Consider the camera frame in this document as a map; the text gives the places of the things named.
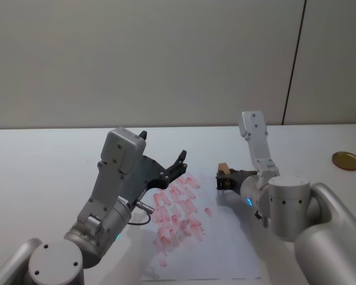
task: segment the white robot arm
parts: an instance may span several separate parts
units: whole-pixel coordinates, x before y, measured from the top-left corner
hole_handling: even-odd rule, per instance
[[[240,194],[265,227],[270,219],[275,235],[294,242],[295,257],[311,285],[356,284],[356,217],[326,185],[279,175],[262,112],[243,112],[239,127],[257,172],[223,168],[218,189]]]
[[[141,202],[147,190],[165,189],[186,172],[183,150],[165,169],[144,156],[147,133],[117,128],[107,135],[99,174],[88,201],[64,239],[31,239],[0,268],[0,285],[84,285],[83,269],[97,265],[127,224],[150,221],[154,209]],[[149,218],[130,223],[135,207]]]

